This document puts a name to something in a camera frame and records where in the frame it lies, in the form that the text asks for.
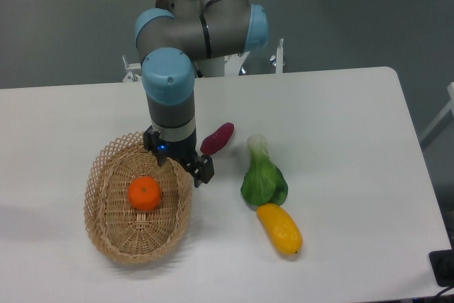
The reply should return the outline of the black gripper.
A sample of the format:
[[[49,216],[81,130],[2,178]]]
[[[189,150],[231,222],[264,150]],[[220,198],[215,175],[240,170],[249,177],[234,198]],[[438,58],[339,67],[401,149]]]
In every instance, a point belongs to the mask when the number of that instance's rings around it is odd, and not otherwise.
[[[143,146],[155,156],[160,167],[168,158],[177,161],[192,176],[196,188],[208,184],[215,174],[211,156],[196,154],[196,131],[183,140],[171,142],[161,139],[160,132],[150,126],[143,133]]]

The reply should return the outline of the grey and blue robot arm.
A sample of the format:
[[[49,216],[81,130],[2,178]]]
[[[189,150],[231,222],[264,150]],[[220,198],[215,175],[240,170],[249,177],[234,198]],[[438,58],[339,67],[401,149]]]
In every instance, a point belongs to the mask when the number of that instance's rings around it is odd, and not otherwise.
[[[172,159],[195,185],[207,183],[214,166],[196,151],[197,64],[264,47],[265,10],[249,0],[166,0],[139,15],[134,33],[151,118],[144,147],[158,165]]]

